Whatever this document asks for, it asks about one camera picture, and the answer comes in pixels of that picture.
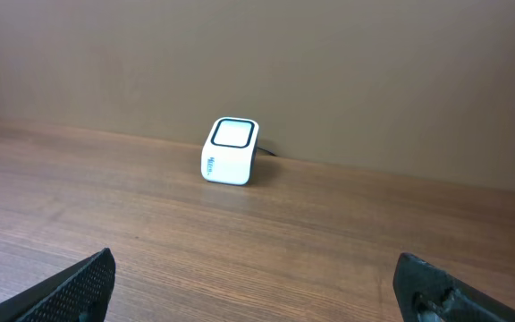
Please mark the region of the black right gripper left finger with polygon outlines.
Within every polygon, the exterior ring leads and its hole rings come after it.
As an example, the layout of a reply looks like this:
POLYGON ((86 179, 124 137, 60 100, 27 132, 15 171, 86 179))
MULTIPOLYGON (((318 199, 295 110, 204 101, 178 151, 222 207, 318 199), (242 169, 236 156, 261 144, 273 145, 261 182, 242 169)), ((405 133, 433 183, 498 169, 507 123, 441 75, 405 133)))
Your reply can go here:
POLYGON ((0 322, 103 322, 115 282, 108 248, 0 303, 0 322))

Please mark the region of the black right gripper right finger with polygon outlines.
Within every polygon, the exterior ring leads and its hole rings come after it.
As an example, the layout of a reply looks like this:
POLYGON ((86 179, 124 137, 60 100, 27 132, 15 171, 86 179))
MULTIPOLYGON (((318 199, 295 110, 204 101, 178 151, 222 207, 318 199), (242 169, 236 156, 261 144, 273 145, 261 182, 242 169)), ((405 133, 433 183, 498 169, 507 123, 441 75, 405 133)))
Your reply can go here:
POLYGON ((393 289, 404 322, 515 322, 515 309, 407 252, 393 289))

